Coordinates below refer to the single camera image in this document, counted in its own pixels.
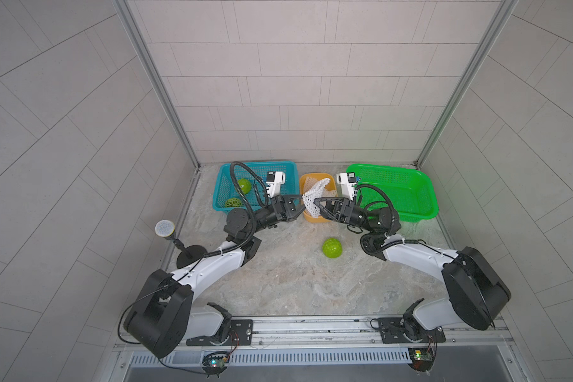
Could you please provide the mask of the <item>white foam net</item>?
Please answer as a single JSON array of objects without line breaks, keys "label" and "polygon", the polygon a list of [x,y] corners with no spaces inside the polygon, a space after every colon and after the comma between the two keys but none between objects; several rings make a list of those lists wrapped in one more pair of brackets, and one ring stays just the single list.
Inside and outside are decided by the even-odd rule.
[{"label": "white foam net", "polygon": [[328,189],[330,185],[329,178],[322,178],[315,180],[311,177],[306,177],[304,181],[304,191],[302,192],[302,200],[307,209],[307,213],[313,217],[313,205],[315,198],[319,197],[334,197],[336,195],[334,189]]}]

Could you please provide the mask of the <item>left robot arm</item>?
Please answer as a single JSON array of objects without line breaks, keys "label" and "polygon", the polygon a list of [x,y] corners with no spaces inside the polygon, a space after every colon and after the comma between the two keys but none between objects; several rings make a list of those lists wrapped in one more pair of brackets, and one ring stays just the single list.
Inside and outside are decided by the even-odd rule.
[{"label": "left robot arm", "polygon": [[120,324],[135,343],[159,359],[172,353],[184,340],[203,337],[222,344],[229,339],[232,315],[216,303],[195,307],[195,299],[254,258],[262,243],[256,237],[258,232],[273,229],[280,222],[295,221],[305,209],[299,195],[280,193],[286,181],[283,171],[270,170],[261,177],[248,165],[233,162],[229,175],[234,184],[238,182],[237,168],[247,171],[253,177],[252,184],[261,184],[265,193],[256,194],[259,209],[254,209],[245,194],[240,194],[244,205],[229,212],[224,226],[227,238],[217,250],[206,251],[200,245],[186,247],[174,235],[169,221],[156,227],[158,236],[173,241],[180,249],[178,268],[171,273],[153,272]]}]

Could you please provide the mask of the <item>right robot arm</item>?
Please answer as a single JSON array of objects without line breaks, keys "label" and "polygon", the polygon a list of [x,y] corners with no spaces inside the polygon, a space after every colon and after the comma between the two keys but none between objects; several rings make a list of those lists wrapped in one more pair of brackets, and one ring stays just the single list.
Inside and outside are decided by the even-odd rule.
[{"label": "right robot arm", "polygon": [[400,216],[388,195],[375,186],[380,201],[361,206],[353,187],[352,197],[323,197],[309,190],[303,200],[324,218],[364,231],[360,245],[365,254],[403,264],[434,277],[445,286],[447,297],[432,302],[419,299],[403,314],[399,328],[411,342],[446,325],[465,323],[477,330],[493,326],[512,294],[490,263],[475,248],[460,251],[432,247],[423,240],[399,234]]}]

